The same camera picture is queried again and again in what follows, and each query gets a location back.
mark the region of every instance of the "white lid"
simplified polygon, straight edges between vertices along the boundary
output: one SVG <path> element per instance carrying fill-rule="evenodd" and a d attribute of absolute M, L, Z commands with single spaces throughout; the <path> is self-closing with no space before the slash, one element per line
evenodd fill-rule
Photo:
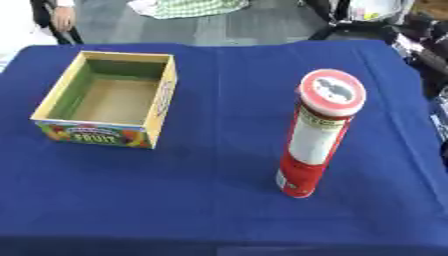
<path fill-rule="evenodd" d="M 332 117 L 352 116 L 366 101 L 358 79 L 335 69 L 319 69 L 306 75 L 299 86 L 302 101 L 314 111 Z"/>

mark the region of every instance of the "navy blue cloth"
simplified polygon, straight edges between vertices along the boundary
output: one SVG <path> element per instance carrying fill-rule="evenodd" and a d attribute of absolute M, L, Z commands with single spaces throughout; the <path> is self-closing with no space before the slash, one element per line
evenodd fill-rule
<path fill-rule="evenodd" d="M 180 80 L 155 150 L 54 142 L 29 121 L 82 49 L 175 55 Z M 314 195 L 298 200 L 274 177 L 294 89 L 319 68 L 356 76 L 368 100 Z M 420 83 L 379 41 L 27 48 L 0 75 L 0 249 L 56 237 L 191 242 L 180 251 L 197 246 L 196 255 L 250 245 L 448 248 L 448 176 Z M 208 247 L 216 244 L 234 247 Z"/>

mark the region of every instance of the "open box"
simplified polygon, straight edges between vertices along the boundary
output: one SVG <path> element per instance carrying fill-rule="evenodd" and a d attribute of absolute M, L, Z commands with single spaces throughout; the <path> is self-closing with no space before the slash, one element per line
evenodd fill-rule
<path fill-rule="evenodd" d="M 31 120 L 58 141 L 154 148 L 176 82 L 172 55 L 81 51 Z"/>

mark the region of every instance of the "floor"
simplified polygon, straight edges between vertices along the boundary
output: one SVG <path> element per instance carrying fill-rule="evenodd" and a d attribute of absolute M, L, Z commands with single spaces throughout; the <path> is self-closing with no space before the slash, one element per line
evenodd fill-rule
<path fill-rule="evenodd" d="M 226 15 L 156 20 L 130 9 L 129 0 L 76 0 L 78 29 L 87 43 L 175 42 L 190 45 L 264 45 L 304 40 L 323 21 L 297 0 L 252 0 Z"/>

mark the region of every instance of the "red can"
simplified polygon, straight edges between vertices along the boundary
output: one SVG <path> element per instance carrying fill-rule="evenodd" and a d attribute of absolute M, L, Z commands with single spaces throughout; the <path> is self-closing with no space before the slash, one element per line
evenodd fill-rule
<path fill-rule="evenodd" d="M 277 184 L 287 195 L 305 198 L 314 192 L 350 121 L 364 105 L 366 91 L 355 77 L 322 69 L 306 75 L 298 92 Z"/>

